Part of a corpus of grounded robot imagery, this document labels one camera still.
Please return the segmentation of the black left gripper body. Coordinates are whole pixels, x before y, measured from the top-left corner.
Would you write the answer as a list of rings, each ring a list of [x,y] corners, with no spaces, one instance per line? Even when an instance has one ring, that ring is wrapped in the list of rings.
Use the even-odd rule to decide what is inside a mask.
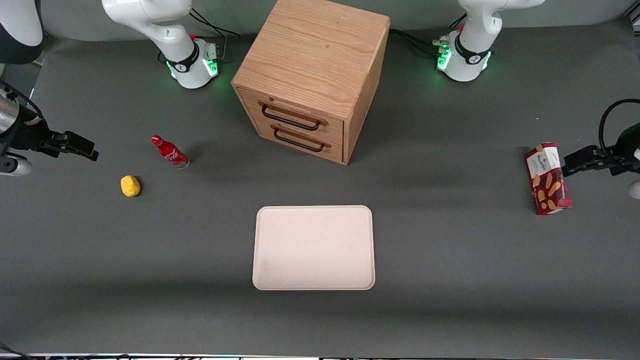
[[[620,168],[617,165],[610,167],[610,175],[618,176],[624,173],[640,173],[640,160],[639,160],[639,148],[640,148],[640,124],[635,125],[624,130],[618,137],[617,142],[614,145],[608,146],[608,151],[615,160],[615,164],[622,166]]]

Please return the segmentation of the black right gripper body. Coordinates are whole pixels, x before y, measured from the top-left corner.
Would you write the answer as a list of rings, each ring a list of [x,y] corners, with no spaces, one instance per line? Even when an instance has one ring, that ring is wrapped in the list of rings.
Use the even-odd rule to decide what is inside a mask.
[[[9,149],[32,151],[57,158],[66,152],[57,140],[59,132],[50,130],[46,120],[27,125],[24,121],[14,124],[10,130],[1,135],[1,155]]]

